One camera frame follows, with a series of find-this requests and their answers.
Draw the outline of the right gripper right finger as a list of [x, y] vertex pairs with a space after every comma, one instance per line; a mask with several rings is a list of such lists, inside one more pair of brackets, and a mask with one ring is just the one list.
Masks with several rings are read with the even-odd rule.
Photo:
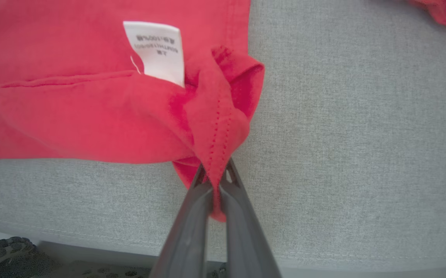
[[233, 160], [220, 182], [226, 216], [228, 278], [280, 278], [281, 273]]

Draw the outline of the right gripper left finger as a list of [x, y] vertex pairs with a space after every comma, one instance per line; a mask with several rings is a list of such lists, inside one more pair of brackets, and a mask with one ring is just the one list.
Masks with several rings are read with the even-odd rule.
[[213, 187], [203, 165], [184, 198], [151, 278], [205, 278], [208, 219], [213, 208]]

